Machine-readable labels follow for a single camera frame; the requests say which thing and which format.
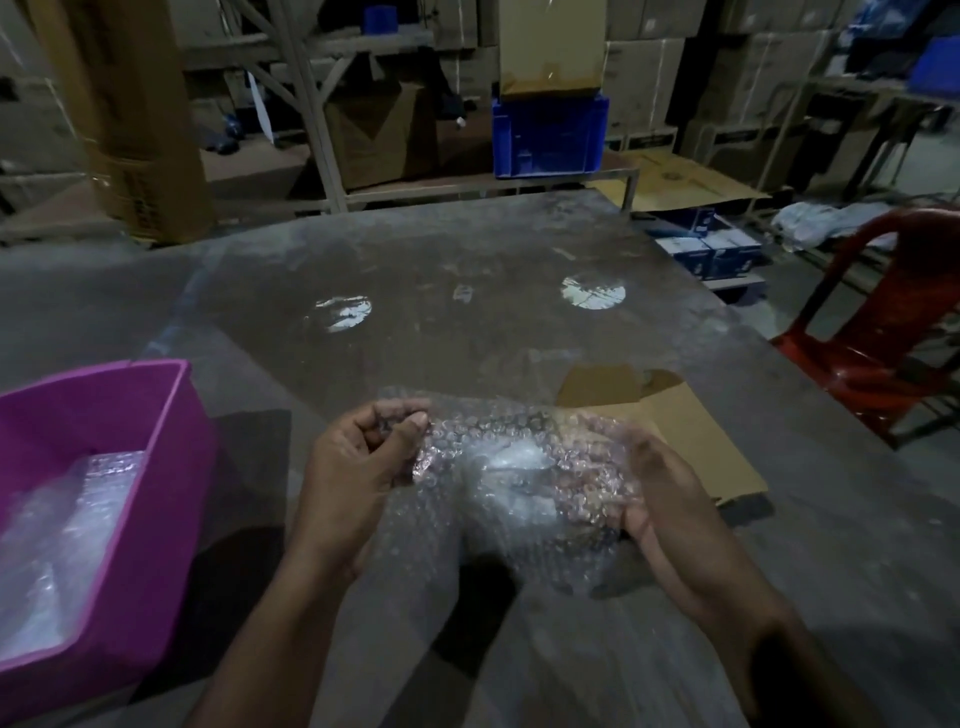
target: pink plastic bin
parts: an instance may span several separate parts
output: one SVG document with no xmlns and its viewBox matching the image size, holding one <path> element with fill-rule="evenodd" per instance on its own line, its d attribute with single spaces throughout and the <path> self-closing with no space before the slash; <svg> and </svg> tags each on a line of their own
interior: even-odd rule
<svg viewBox="0 0 960 728">
<path fill-rule="evenodd" d="M 216 457 L 213 423 L 179 360 L 121 361 L 0 396 L 0 533 L 14 494 L 84 455 L 146 450 L 72 641 L 0 662 L 0 725 L 110 692 L 163 656 Z"/>
</svg>

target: red plastic chair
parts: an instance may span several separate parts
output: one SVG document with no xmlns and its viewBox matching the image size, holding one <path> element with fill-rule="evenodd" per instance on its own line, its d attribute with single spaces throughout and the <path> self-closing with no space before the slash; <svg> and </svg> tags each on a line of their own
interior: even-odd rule
<svg viewBox="0 0 960 728">
<path fill-rule="evenodd" d="M 887 232 L 898 235 L 898 244 L 883 279 L 832 339 L 814 339 L 806 333 L 814 314 L 857 255 Z M 772 343 L 864 425 L 895 444 L 890 428 L 919 401 L 944 390 L 960 366 L 960 352 L 910 380 L 900 365 L 958 303 L 960 212 L 894 210 L 842 244 L 797 320 Z"/>
</svg>

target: flattened cardboard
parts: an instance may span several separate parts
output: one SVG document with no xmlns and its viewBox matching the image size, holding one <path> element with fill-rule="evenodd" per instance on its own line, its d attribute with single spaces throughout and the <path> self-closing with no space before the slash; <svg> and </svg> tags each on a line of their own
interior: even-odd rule
<svg viewBox="0 0 960 728">
<path fill-rule="evenodd" d="M 634 161 L 640 169 L 631 208 L 635 212 L 684 209 L 767 197 L 742 182 L 663 149 L 621 154 Z M 622 180 L 600 180 L 589 182 L 588 186 L 599 190 L 617 206 L 623 201 L 625 183 Z"/>
<path fill-rule="evenodd" d="M 767 484 L 684 380 L 663 369 L 636 376 L 627 364 L 575 366 L 557 406 L 647 427 L 677 451 L 718 505 L 767 491 Z"/>
</svg>

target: chair backrest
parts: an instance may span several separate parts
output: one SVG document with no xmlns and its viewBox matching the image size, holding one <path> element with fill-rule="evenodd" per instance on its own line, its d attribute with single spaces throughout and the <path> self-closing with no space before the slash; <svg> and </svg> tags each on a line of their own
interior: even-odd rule
<svg viewBox="0 0 960 728">
<path fill-rule="evenodd" d="M 887 232 L 898 236 L 890 265 L 834 342 L 897 367 L 960 303 L 960 211 L 898 209 L 867 223 L 841 245 L 791 331 L 806 329 L 859 253 Z"/>
</svg>

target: blue crate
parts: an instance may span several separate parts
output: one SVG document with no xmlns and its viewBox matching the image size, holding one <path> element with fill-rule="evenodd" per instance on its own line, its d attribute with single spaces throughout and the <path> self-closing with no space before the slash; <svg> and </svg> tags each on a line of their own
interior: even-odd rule
<svg viewBox="0 0 960 728">
<path fill-rule="evenodd" d="M 363 10 L 363 35 L 388 36 L 399 30 L 396 6 L 369 5 Z"/>
<path fill-rule="evenodd" d="M 960 98 L 960 36 L 933 38 L 906 85 L 914 93 Z"/>
<path fill-rule="evenodd" d="M 610 100 L 537 96 L 493 101 L 493 173 L 550 177 L 596 172 L 603 156 Z"/>
</svg>

